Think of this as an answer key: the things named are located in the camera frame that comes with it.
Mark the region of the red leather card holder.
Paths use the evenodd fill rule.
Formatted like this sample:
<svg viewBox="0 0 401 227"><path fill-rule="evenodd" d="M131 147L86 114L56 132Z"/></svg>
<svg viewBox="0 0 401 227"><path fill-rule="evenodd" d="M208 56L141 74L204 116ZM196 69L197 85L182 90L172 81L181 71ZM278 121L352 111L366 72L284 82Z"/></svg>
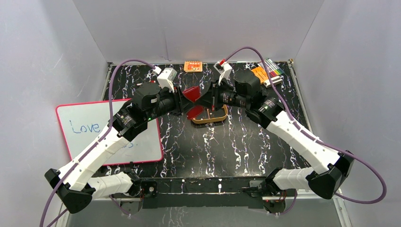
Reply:
<svg viewBox="0 0 401 227"><path fill-rule="evenodd" d="M183 112L186 114L188 120L195 119L197 116L204 112L205 108L195 103L201 96L199 86L190 87L184 90L182 94L184 97Z"/></svg>

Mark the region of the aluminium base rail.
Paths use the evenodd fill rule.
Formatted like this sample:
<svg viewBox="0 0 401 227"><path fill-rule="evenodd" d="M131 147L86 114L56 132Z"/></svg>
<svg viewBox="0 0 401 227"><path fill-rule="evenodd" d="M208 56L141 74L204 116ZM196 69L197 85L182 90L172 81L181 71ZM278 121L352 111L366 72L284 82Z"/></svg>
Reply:
<svg viewBox="0 0 401 227"><path fill-rule="evenodd" d="M344 201L257 192L264 177L148 178L144 194L99 198L59 227L349 227Z"/></svg>

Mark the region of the small orange spiral notepad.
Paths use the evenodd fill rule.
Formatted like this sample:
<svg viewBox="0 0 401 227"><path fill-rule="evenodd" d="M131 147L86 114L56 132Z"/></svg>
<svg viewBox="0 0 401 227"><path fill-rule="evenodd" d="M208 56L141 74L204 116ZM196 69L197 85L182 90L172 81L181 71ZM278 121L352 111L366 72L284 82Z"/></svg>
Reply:
<svg viewBox="0 0 401 227"><path fill-rule="evenodd" d="M185 61L183 70L185 72L202 72L203 64L201 61Z"/></svg>

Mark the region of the pink framed whiteboard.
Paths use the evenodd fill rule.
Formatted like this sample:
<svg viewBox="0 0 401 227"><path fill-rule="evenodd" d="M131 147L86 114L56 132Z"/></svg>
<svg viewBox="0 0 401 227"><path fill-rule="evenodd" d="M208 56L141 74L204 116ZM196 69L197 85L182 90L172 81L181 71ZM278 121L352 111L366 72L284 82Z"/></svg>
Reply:
<svg viewBox="0 0 401 227"><path fill-rule="evenodd" d="M60 105L55 109L70 158L74 159L95 138L109 120L107 101ZM105 165L157 162L163 158L158 119L128 145L109 158Z"/></svg>

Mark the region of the orange yellow book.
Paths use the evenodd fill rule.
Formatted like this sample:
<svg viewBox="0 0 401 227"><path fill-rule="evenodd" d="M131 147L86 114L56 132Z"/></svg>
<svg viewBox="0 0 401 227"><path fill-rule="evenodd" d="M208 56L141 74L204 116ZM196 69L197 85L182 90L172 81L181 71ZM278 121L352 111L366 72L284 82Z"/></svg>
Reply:
<svg viewBox="0 0 401 227"><path fill-rule="evenodd" d="M256 67L251 69L251 72L260 80L260 84L269 80L269 76L262 67Z"/></svg>

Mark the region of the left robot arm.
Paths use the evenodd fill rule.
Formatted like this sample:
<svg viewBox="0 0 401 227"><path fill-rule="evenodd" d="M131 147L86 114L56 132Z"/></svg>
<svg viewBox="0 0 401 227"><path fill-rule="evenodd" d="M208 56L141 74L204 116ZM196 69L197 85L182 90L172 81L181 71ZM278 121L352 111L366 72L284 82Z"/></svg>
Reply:
<svg viewBox="0 0 401 227"><path fill-rule="evenodd" d="M165 114L188 115L201 91L198 86L186 90L174 86L175 76L173 68L166 68L156 82L142 83L84 151L60 169L45 173L52 193L58 195L67 211L78 213L100 197L116 193L135 197L143 192L141 180L131 171L104 177L94 177L94 174L145 131L150 121Z"/></svg>

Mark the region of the pack of coloured markers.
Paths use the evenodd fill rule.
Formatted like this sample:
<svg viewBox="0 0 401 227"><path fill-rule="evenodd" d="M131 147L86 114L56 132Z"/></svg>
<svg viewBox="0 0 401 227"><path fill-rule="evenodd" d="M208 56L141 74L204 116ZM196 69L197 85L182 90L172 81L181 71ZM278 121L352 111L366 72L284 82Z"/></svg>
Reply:
<svg viewBox="0 0 401 227"><path fill-rule="evenodd" d="M267 58L264 60L264 62L265 65L267 66L267 71L271 79L280 76L284 73L284 70L281 69L272 59Z"/></svg>

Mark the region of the tan oval tray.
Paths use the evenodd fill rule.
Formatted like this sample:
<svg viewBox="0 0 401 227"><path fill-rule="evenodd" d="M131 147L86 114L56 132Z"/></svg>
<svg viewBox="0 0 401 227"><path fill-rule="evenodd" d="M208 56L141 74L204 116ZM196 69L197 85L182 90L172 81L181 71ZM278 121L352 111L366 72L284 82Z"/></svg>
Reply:
<svg viewBox="0 0 401 227"><path fill-rule="evenodd" d="M227 118L227 116L228 116L227 105L223 105L220 109L214 111L203 107L202 112L195 118L191 119L191 121L194 124L215 123L224 121Z"/></svg>

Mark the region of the white stapler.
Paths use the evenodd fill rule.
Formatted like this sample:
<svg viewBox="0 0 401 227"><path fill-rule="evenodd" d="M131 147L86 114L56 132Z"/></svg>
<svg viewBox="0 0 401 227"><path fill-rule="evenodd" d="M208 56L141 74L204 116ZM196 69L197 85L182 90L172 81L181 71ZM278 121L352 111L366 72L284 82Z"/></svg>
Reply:
<svg viewBox="0 0 401 227"><path fill-rule="evenodd" d="M282 82L282 78L280 76L272 77L271 81L272 81L272 83L270 82L269 79L267 79L267 80L264 81L263 85L266 88L272 87L272 85L276 85L276 84L281 83Z"/></svg>

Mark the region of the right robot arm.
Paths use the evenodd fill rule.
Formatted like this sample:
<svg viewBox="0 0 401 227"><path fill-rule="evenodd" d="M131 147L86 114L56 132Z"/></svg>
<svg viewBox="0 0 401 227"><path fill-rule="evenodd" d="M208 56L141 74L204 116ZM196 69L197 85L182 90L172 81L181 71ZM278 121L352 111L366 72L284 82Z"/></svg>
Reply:
<svg viewBox="0 0 401 227"><path fill-rule="evenodd" d="M310 164L302 169L276 168L262 183L250 186L245 192L278 196L284 190L303 189L331 199L348 177L354 159L323 146L308 129L289 117L277 98L262 93L259 78L252 71L237 75L235 85L231 86L227 78L232 67L221 61L214 68L220 73L219 78L212 81L195 103L212 110L223 105L244 109L251 121L284 140Z"/></svg>

